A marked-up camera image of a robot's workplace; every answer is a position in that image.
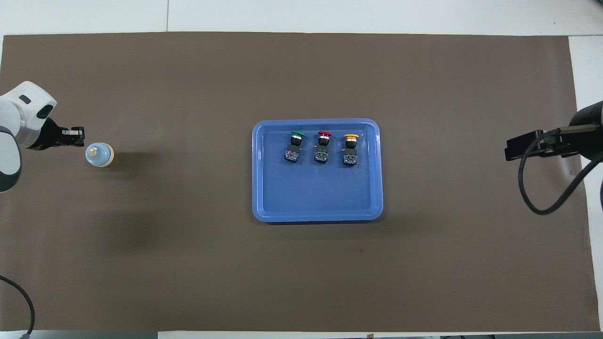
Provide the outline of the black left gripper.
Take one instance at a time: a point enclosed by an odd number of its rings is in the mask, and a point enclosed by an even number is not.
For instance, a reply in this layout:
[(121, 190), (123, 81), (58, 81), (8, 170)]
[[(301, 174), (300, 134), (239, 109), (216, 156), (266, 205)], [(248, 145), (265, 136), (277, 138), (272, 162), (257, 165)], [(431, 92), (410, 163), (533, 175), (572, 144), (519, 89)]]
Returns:
[(36, 141), (30, 150), (42, 151), (51, 147), (59, 146), (84, 146), (85, 128), (83, 126), (71, 127), (70, 129), (58, 126), (52, 118), (47, 118)]

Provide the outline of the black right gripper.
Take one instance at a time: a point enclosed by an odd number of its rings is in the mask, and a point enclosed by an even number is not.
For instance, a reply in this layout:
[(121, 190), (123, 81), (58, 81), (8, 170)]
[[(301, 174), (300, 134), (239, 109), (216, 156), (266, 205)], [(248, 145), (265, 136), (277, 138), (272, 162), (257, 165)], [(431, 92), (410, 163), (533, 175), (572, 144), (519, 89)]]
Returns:
[[(528, 153), (528, 157), (569, 157), (579, 154), (586, 159), (593, 159), (602, 152), (602, 107), (603, 102), (599, 101), (580, 109), (574, 114), (568, 126), (559, 128), (559, 135), (546, 137), (545, 144), (543, 142), (536, 144), (534, 149)], [(542, 129), (537, 129), (508, 139), (505, 160), (520, 159), (528, 146), (544, 133)]]

